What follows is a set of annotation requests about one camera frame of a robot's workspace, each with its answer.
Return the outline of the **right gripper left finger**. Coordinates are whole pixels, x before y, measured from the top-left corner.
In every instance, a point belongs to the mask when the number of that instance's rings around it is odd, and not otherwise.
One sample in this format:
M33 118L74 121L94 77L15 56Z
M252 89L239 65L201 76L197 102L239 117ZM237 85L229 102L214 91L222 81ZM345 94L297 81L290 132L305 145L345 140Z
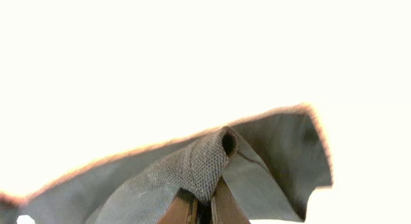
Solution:
M179 189L157 224L197 224L198 200L194 194Z

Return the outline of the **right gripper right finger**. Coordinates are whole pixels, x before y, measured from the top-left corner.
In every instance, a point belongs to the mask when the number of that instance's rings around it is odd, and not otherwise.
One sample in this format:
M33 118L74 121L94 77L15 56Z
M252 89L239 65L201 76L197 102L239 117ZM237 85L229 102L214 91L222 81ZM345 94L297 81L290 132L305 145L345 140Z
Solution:
M211 199L213 224L250 224L223 177L220 177Z

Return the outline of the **black t-shirt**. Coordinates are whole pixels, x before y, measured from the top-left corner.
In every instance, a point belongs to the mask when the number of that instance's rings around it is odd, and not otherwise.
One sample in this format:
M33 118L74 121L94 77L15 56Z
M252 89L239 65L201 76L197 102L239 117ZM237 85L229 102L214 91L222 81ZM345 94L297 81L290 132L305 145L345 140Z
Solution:
M189 137L90 162L18 197L1 193L1 222L157 223L179 189L213 223L223 177L251 222L302 223L314 190L333 185L331 153L311 105L279 107Z

